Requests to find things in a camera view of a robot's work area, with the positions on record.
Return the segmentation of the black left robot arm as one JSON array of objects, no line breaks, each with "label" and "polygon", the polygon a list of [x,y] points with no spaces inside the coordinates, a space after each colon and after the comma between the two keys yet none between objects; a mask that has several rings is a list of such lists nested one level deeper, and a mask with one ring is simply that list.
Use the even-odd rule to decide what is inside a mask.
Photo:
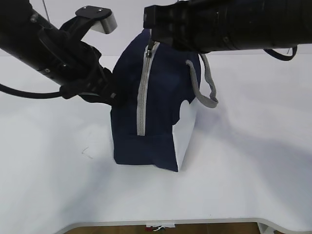
[{"label": "black left robot arm", "polygon": [[121,106],[126,94],[112,72],[101,66],[101,52],[82,41],[93,29],[112,33],[117,23],[112,10],[85,6],[60,28],[38,13],[27,0],[0,3],[0,47],[59,85],[52,93],[33,93],[2,85],[4,93],[31,99],[81,97],[89,103]]}]

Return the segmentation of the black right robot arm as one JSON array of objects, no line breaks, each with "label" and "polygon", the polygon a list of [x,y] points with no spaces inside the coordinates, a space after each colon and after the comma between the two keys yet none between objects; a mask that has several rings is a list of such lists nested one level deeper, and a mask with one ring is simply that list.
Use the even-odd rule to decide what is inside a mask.
[{"label": "black right robot arm", "polygon": [[181,0],[144,9],[152,39],[180,51],[291,48],[312,41],[309,0]]}]

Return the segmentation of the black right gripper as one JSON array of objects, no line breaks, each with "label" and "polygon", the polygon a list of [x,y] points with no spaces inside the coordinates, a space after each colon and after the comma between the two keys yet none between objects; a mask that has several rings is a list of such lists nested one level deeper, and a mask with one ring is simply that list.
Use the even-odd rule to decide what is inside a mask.
[{"label": "black right gripper", "polygon": [[166,44],[178,51],[202,52],[191,39],[189,1],[144,8],[143,28],[150,30],[151,41]]}]

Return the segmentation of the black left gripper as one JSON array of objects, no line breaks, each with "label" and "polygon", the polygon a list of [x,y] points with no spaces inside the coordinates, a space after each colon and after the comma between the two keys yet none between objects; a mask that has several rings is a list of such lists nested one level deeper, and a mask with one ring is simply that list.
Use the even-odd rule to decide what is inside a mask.
[{"label": "black left gripper", "polygon": [[80,96],[89,103],[104,103],[110,106],[120,107],[126,102],[126,94],[118,84],[113,73],[102,67],[99,63],[101,53],[92,46],[88,52],[91,53],[92,66],[85,78],[62,85],[59,93],[64,99]]}]

